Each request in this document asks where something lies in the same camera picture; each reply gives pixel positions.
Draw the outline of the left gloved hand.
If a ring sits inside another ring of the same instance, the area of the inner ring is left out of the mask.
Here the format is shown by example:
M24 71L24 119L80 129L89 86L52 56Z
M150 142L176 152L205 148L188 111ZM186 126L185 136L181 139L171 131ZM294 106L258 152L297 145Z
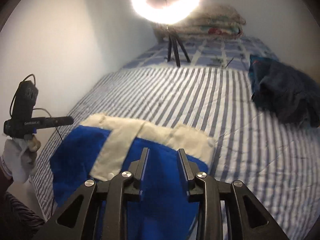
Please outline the left gloved hand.
M7 139L1 155L1 170L7 179L24 184L36 172L37 151L29 150L24 139Z

